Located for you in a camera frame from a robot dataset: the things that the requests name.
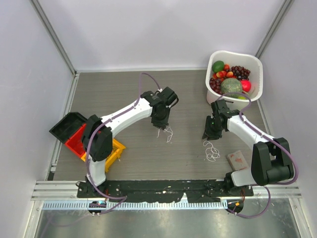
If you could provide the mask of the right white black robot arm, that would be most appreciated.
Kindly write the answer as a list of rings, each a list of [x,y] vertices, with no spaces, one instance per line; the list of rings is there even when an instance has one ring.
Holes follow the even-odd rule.
[[[212,115],[206,118],[202,138],[207,141],[218,140],[223,131],[229,131],[252,150],[249,168],[225,175],[223,188],[226,194],[234,196],[249,185],[288,185],[297,179],[297,169],[285,138],[274,138],[261,131],[241,111],[231,110],[224,99],[212,102],[211,109]]]

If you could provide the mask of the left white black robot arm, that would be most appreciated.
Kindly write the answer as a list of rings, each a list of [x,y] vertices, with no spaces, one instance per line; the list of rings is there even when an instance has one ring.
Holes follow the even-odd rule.
[[[166,87],[156,92],[142,93],[136,101],[113,114],[101,118],[92,115],[87,119],[82,143],[86,152],[86,185],[93,197],[126,199],[126,196],[112,197],[106,194],[105,165],[113,150],[113,138],[132,124],[149,117],[153,126],[164,130],[168,126],[170,110],[178,102],[176,93]]]

